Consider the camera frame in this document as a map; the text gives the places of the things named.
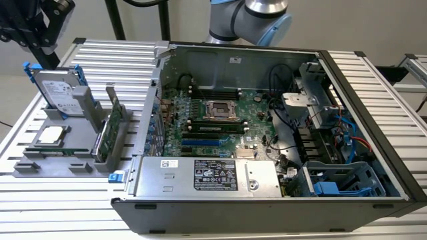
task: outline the power supply label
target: power supply label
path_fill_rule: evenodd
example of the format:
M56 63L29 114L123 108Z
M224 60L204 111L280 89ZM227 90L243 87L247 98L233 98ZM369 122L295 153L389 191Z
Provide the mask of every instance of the power supply label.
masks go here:
M195 160L193 188L197 191L237 191L233 160Z

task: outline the circuit board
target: circuit board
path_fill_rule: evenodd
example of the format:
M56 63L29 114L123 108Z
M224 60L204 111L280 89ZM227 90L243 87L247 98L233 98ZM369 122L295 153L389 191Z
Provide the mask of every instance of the circuit board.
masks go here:
M183 91L177 92L175 89L163 92L163 99L172 102L171 107L163 107L168 111L164 112L164 116L172 116L173 118L172 120L164 120L165 144L163 155L165 157L244 158L243 156L247 155L248 159L268 160L276 156L276 152L267 150L265 142L263 145L263 136L269 139L276 133L271 118L268 118L268 101L261 99L261 93L243 91L239 100L232 101L239 121L236 123L228 121L227 124L221 123L212 127L213 129L223 128L220 134L199 131L197 136L200 137L197 139L193 139L195 134L191 134L188 130L188 119L197 123L205 123L204 126L217 123L213 121L203 122L211 100L192 99ZM243 121L247 122L244 127L248 128L244 132L227 133L223 131L229 130L233 127L232 124L237 125Z
M99 144L99 152L103 160L107 159L107 156L115 147L120 121L121 121L121 106L117 98L115 98L112 101L109 119L105 123L104 132L101 134L101 139Z

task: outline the black pole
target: black pole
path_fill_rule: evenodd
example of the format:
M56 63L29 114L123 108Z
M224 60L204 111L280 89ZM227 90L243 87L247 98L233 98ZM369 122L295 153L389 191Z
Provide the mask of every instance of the black pole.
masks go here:
M160 18L161 40L171 41L168 1L163 1L159 3L159 18Z
M108 10L112 30L113 30L113 34L115 34L115 39L116 40L127 40L116 0L105 0L105 5L107 5L107 10Z

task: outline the label sticker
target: label sticker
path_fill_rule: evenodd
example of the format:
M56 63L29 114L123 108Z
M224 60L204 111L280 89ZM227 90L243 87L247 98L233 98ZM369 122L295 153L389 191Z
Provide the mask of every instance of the label sticker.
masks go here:
M193 188L197 191L237 191L233 160L195 160Z
M83 115L79 101L72 96L72 86L63 81L42 81L42 85L57 110L68 115Z
M160 161L160 168L177 168L179 161L177 160L161 160Z
M231 57L231 58L229 58L229 63L231 63L231 64L239 64L239 63L241 63L241 58L240 58L240 57Z
M199 127L199 130L208 130L208 131L220 131L220 127L211 127L211 126L201 126Z

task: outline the blue pcie slot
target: blue pcie slot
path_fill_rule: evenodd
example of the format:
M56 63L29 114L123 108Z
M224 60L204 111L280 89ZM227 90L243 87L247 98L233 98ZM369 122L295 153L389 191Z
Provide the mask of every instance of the blue pcie slot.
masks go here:
M221 145L219 140L183 140L180 142L183 146L216 146Z

